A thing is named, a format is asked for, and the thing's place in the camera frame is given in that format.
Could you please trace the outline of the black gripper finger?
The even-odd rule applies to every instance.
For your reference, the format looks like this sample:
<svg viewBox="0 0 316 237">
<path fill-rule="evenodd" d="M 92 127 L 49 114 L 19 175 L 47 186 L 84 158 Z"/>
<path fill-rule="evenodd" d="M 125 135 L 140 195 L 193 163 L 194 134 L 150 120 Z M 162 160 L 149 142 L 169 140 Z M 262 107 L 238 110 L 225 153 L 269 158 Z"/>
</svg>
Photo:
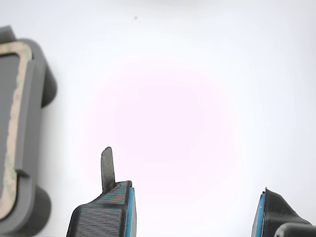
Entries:
<svg viewBox="0 0 316 237">
<path fill-rule="evenodd" d="M 131 181 L 116 182 L 113 152 L 101 155 L 102 193 L 72 213 L 68 237 L 136 237 L 137 211 Z"/>
<path fill-rule="evenodd" d="M 258 203 L 252 237 L 315 237 L 316 227 L 301 218 L 278 193 L 265 189 Z"/>
</svg>

